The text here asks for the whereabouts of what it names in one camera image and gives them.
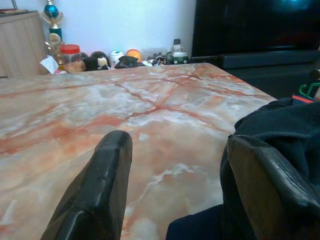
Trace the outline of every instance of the jar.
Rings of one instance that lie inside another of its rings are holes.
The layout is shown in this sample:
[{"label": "jar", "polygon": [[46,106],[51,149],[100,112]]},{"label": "jar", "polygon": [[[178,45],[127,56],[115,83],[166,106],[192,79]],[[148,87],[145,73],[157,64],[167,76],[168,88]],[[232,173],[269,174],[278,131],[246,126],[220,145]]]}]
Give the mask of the jar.
[{"label": "jar", "polygon": [[76,44],[63,44],[60,50],[64,64],[82,60],[80,47]]}]

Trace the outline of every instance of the black fabric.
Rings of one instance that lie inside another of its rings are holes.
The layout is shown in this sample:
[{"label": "black fabric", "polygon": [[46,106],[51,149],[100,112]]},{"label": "black fabric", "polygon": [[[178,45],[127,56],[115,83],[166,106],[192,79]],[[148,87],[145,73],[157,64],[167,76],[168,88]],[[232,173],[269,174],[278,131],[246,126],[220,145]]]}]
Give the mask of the black fabric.
[{"label": "black fabric", "polygon": [[115,69],[129,69],[138,67],[138,58],[133,56],[122,56],[119,62],[115,65]]},{"label": "black fabric", "polygon": [[[235,124],[234,135],[259,138],[274,146],[320,191],[320,102],[292,105],[292,98],[273,101]],[[255,240],[224,150],[220,166],[223,191],[222,235]]]},{"label": "black fabric", "polygon": [[166,240],[220,240],[222,205],[173,221]]}]

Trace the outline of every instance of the wooden cabinet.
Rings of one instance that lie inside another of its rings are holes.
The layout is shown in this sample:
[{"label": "wooden cabinet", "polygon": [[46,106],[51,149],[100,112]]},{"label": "wooden cabinet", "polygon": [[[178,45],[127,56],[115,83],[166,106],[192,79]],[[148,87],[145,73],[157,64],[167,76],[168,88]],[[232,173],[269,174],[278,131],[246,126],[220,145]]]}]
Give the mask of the wooden cabinet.
[{"label": "wooden cabinet", "polygon": [[47,74],[47,55],[37,11],[0,17],[0,78]]}]

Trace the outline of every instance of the red jar lid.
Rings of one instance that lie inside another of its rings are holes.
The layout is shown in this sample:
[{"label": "red jar lid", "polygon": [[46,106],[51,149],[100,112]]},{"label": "red jar lid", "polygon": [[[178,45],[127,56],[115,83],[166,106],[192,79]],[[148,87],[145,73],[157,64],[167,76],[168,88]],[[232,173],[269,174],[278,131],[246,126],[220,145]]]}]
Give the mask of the red jar lid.
[{"label": "red jar lid", "polygon": [[76,44],[63,44],[60,47],[62,54],[78,54],[80,53],[80,47]]}]

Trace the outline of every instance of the toy car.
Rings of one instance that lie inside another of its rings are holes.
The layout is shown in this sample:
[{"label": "toy car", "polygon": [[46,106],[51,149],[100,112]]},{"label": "toy car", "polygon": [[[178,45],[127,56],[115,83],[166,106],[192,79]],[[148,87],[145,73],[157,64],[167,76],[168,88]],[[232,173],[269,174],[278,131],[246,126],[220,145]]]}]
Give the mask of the toy car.
[{"label": "toy car", "polygon": [[188,54],[186,52],[173,52],[172,62],[174,64],[187,64],[189,61]]}]

